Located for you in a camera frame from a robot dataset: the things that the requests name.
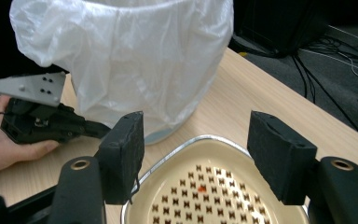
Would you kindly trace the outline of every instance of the tray rim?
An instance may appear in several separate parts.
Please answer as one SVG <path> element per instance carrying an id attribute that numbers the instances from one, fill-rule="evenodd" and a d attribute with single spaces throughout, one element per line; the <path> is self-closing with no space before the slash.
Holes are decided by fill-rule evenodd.
<path id="1" fill-rule="evenodd" d="M 249 153 L 249 151 L 240 146 L 239 144 L 228 140 L 225 137 L 222 136 L 218 136 L 218 135 L 214 135 L 214 134 L 202 134 L 199 136 L 196 136 L 194 138 L 191 138 L 187 141 L 185 141 L 182 145 L 180 145 L 179 147 L 177 147 L 176 149 L 174 149 L 172 152 L 168 153 L 165 157 L 163 157 L 160 161 L 156 162 L 156 164 L 154 164 L 140 179 L 139 179 L 139 186 L 141 186 L 143 184 L 143 182 L 146 181 L 146 179 L 148 177 L 150 177 L 165 161 L 169 160 L 171 157 L 173 157 L 175 154 L 177 154 L 178 152 L 180 152 L 181 150 L 183 150 L 184 148 L 188 147 L 191 144 L 194 144 L 200 140 L 214 140 L 217 142 L 221 142 L 224 144 L 228 144 L 231 147 L 234 147 L 235 149 L 237 149 L 239 152 L 243 153 L 245 156 L 249 157 L 250 159 L 252 159 L 251 154 Z M 137 190 L 137 187 L 135 186 L 131 192 L 135 192 Z M 122 208 L 121 208 L 121 214 L 120 214 L 120 224 L 127 224 L 125 221 L 126 218 L 126 212 L 127 212 L 127 207 L 129 205 L 129 202 L 126 202 Z M 301 206 L 302 210 L 305 214 L 305 216 L 307 218 L 308 217 L 308 212 L 307 212 L 307 206 L 304 204 Z"/>

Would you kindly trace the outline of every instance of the wooden table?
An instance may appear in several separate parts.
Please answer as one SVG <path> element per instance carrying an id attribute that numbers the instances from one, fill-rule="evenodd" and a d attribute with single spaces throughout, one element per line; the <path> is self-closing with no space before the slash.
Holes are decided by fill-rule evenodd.
<path id="1" fill-rule="evenodd" d="M 246 147 L 252 110 L 270 113 L 318 147 L 317 159 L 337 156 L 358 164 L 358 133 L 305 100 L 230 49 L 218 76 L 190 119 L 165 140 L 147 146 L 141 175 L 185 141 L 202 134 L 223 136 Z M 66 81 L 62 102 L 76 108 Z M 57 184 L 62 166 L 79 156 L 93 156 L 99 140 L 80 137 L 39 161 L 20 162 L 0 172 L 0 195 L 7 205 Z M 106 206 L 108 223 L 119 223 L 121 206 Z"/>

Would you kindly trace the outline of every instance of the perforated tray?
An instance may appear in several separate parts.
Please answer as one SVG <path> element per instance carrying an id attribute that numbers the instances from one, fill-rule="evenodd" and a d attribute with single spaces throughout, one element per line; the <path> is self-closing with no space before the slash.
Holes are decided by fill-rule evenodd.
<path id="1" fill-rule="evenodd" d="M 304 207 L 277 201 L 247 150 L 202 135 L 181 145 L 140 180 L 121 223 L 309 223 Z"/>

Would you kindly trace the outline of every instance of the white plastic bag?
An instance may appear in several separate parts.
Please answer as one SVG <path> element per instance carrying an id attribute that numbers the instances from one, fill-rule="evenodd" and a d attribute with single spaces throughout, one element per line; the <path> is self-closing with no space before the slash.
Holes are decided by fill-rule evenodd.
<path id="1" fill-rule="evenodd" d="M 232 0 L 13 0 L 10 19 L 24 55 L 72 74 L 82 116 L 113 127 L 143 110 L 150 143 L 180 126 L 210 87 L 233 8 Z"/>

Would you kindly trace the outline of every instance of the human hand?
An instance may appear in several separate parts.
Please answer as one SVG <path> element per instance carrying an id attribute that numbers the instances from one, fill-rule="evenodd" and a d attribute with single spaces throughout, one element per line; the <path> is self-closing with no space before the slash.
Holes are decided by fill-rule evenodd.
<path id="1" fill-rule="evenodd" d="M 0 112 L 4 112 L 10 97 L 0 96 Z M 3 115 L 0 115 L 0 126 Z M 17 161 L 37 160 L 59 145 L 53 140 L 33 144 L 18 145 L 0 129 L 0 170 L 7 168 Z"/>

